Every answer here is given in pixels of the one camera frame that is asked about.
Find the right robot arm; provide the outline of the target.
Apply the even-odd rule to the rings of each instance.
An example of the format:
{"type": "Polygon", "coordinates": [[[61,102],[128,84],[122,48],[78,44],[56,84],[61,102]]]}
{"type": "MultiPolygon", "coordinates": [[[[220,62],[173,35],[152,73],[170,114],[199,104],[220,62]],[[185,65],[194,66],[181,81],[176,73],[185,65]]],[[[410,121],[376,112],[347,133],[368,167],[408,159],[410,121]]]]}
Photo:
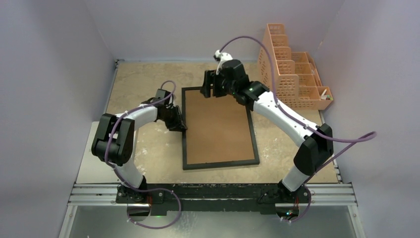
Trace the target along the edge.
{"type": "Polygon", "coordinates": [[[204,72],[200,93],[209,98],[231,95],[238,104],[264,116],[285,132],[298,147],[294,165],[278,183],[279,198],[291,201],[298,189],[334,153],[332,128],[327,124],[317,125],[301,117],[282,103],[267,86],[251,81],[243,64],[237,59],[222,62],[217,69],[204,72]]]}

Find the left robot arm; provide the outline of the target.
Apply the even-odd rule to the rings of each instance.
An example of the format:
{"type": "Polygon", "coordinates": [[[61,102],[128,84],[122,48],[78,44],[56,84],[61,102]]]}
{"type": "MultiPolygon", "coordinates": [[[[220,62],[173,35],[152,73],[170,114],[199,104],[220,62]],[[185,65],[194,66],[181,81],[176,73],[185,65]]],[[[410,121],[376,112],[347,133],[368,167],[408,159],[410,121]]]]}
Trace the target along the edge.
{"type": "Polygon", "coordinates": [[[158,89],[154,97],[130,111],[103,114],[91,146],[93,156],[113,169],[121,184],[129,188],[128,196],[136,203],[146,200],[148,190],[145,177],[134,165],[135,132],[158,120],[164,122],[169,131],[187,130],[173,93],[164,89],[158,89]]]}

